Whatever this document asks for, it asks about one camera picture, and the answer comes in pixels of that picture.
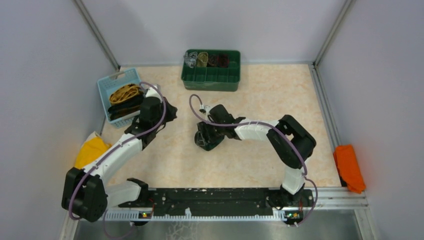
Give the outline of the green plaid tie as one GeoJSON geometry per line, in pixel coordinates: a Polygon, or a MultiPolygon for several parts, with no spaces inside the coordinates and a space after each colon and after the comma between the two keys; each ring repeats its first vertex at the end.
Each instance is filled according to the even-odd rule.
{"type": "Polygon", "coordinates": [[[194,143],[205,151],[211,151],[216,148],[225,137],[223,135],[216,135],[214,133],[206,133],[197,131],[194,135],[194,143]]]}

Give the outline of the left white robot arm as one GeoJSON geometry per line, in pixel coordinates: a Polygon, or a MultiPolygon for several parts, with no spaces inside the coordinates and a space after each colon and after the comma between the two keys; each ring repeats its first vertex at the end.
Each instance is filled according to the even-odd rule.
{"type": "Polygon", "coordinates": [[[72,220],[97,221],[112,206],[113,193],[106,185],[132,157],[156,138],[160,127],[177,117],[178,109],[165,97],[148,96],[140,113],[121,138],[99,158],[81,169],[71,168],[65,175],[61,206],[72,220]]]}

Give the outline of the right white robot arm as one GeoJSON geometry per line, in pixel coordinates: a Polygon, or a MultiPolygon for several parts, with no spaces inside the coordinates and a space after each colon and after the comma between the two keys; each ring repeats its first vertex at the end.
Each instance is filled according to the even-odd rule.
{"type": "Polygon", "coordinates": [[[204,106],[200,112],[205,119],[197,123],[194,135],[198,147],[211,151],[225,138],[270,143],[285,164],[281,183],[283,203],[295,206],[301,200],[300,190],[307,175],[306,160],[312,155],[317,142],[293,116],[286,114],[279,120],[268,121],[233,117],[222,104],[204,106]]]}

